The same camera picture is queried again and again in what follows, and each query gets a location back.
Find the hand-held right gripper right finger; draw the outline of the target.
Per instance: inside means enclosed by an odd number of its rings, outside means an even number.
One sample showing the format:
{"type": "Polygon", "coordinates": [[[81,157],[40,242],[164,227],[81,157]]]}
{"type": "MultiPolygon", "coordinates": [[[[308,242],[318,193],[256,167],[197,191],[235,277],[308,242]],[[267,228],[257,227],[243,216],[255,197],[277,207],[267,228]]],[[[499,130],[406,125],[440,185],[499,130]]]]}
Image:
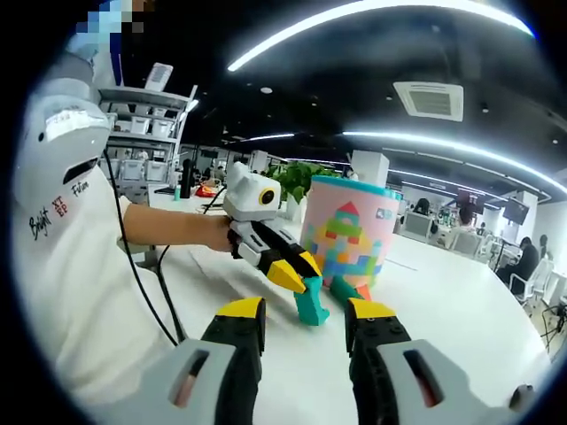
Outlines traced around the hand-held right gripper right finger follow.
{"type": "Polygon", "coordinates": [[[467,374],[429,342],[412,339],[389,307],[346,303],[349,376],[360,424],[510,424],[527,408],[518,386],[506,406],[488,406],[467,374]]]}

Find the person's left hand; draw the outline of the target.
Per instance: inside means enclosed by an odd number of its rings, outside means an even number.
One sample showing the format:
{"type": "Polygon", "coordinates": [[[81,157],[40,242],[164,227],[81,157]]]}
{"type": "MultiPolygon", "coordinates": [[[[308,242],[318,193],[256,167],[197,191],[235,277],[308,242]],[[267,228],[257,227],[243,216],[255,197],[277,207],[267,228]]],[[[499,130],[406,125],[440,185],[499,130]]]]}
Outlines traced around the person's left hand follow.
{"type": "Polygon", "coordinates": [[[232,245],[229,240],[230,218],[214,215],[208,217],[208,223],[206,245],[214,251],[231,252],[232,245]]]}

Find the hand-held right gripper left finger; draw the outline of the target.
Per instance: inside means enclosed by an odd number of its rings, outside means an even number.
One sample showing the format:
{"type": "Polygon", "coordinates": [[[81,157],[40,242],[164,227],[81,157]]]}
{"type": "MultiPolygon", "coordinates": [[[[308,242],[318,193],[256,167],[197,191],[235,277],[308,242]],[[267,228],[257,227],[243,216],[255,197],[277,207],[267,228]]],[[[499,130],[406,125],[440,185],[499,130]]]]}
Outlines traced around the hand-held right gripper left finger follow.
{"type": "Polygon", "coordinates": [[[96,410],[98,424],[250,424],[261,379],[266,301],[226,304],[200,339],[144,373],[131,395],[96,410]]]}

